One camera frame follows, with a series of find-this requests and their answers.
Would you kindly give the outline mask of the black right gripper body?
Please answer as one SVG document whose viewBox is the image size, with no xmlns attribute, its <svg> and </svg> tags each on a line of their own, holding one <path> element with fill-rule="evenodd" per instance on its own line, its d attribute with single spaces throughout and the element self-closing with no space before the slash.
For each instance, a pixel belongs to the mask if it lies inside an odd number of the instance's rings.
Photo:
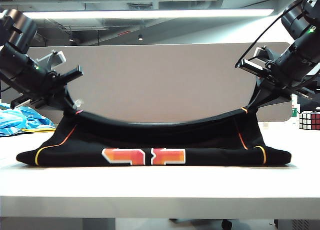
<svg viewBox="0 0 320 230">
<path fill-rule="evenodd" d="M 266 85 L 276 86 L 307 100 L 312 100 L 319 91 L 314 86 L 314 75 L 307 74 L 320 62 L 320 33 L 307 31 L 297 38 L 281 55 L 266 46 L 257 49 L 254 58 L 264 61 L 261 67 L 250 60 L 241 60 L 241 69 L 265 78 Z"/>
</svg>

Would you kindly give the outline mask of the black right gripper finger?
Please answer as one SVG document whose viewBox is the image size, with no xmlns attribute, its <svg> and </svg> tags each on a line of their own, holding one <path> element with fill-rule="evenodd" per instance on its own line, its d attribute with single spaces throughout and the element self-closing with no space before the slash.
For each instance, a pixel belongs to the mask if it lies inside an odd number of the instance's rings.
<svg viewBox="0 0 320 230">
<path fill-rule="evenodd" d="M 253 94 L 247 105 L 248 109 L 266 106 L 269 98 L 269 91 L 266 89 L 267 83 L 268 82 L 265 78 L 256 78 Z"/>
<path fill-rule="evenodd" d="M 276 86 L 266 85 L 266 89 L 269 91 L 269 98 L 266 106 L 290 102 L 292 99 L 291 94 L 288 91 L 282 90 Z"/>
</svg>

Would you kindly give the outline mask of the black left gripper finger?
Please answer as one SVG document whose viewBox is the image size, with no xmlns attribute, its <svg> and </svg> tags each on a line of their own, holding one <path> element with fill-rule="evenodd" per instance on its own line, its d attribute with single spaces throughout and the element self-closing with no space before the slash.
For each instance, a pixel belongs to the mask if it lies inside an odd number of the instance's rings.
<svg viewBox="0 0 320 230">
<path fill-rule="evenodd" d="M 70 110 L 70 105 L 66 101 L 49 101 L 47 103 L 50 110 L 66 111 Z"/>
<path fill-rule="evenodd" d="M 70 96 L 67 86 L 64 86 L 64 89 L 63 89 L 63 99 L 64 99 L 63 100 L 64 110 L 76 111 L 77 107 L 75 106 L 75 103 Z"/>
</svg>

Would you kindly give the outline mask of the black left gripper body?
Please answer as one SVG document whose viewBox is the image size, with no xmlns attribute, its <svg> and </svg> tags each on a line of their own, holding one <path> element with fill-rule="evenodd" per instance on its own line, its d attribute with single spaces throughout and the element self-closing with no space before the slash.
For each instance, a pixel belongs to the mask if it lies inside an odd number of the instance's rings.
<svg viewBox="0 0 320 230">
<path fill-rule="evenodd" d="M 60 74 L 55 67 L 66 62 L 62 51 L 33 60 L 18 52 L 8 43 L 0 47 L 0 79 L 20 93 L 10 103 L 11 108 L 31 104 L 35 108 L 48 108 L 49 101 L 63 101 L 64 86 L 81 76 L 81 66 Z"/>
</svg>

